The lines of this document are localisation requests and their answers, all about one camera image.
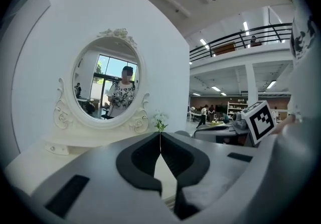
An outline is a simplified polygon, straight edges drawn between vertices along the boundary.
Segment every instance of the black rectangular slot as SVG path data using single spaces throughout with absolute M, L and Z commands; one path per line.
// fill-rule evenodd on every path
M 45 205 L 45 208 L 63 218 L 71 208 L 81 191 L 88 183 L 89 178 L 75 175 L 63 188 Z
M 236 160 L 240 160 L 243 162 L 250 162 L 252 160 L 252 156 L 248 156 L 245 154 L 238 154 L 238 153 L 230 153 L 227 157 L 231 157 Z

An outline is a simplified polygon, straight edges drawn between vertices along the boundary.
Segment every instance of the white column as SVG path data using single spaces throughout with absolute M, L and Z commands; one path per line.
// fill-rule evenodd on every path
M 252 63 L 245 64 L 247 87 L 248 87 L 248 105 L 252 105 L 258 101 L 258 92 L 255 83 L 255 75 Z

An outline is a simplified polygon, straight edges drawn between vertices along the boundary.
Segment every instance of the ornate mirror frame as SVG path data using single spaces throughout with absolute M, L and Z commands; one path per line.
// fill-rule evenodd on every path
M 139 89 L 135 99 L 124 113 L 110 120 L 99 120 L 85 113 L 78 104 L 73 89 L 73 77 L 75 67 L 87 52 L 88 47 L 96 40 L 108 37 L 121 39 L 133 50 L 139 69 Z M 147 130 L 148 118 L 144 107 L 149 94 L 147 93 L 148 83 L 145 62 L 142 55 L 138 52 L 137 44 L 131 36 L 128 36 L 126 29 L 116 29 L 114 31 L 108 29 L 105 32 L 100 32 L 95 39 L 86 43 L 86 45 L 82 47 L 78 57 L 73 61 L 73 65 L 67 74 L 67 79 L 64 81 L 60 78 L 59 82 L 61 86 L 58 90 L 61 92 L 61 96 L 54 110 L 54 123 L 60 129 L 68 128 L 72 125 L 74 119 L 77 119 L 84 126 L 95 129 L 112 129 L 128 122 L 129 127 L 133 128 L 137 133 L 142 133 Z

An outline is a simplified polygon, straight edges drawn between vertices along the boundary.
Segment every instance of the balcony railing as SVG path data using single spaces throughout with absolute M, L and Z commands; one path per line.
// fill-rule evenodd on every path
M 226 37 L 216 39 L 190 51 L 190 62 L 215 57 L 220 54 L 234 52 L 244 48 L 274 43 L 285 43 L 291 37 L 292 23 L 268 25 L 240 31 Z

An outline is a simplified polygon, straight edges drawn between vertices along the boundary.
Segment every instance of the oval mirror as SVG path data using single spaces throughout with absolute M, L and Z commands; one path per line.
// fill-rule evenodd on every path
M 123 114 L 138 91 L 138 62 L 134 48 L 121 38 L 95 40 L 74 69 L 73 90 L 78 105 L 99 120 Z

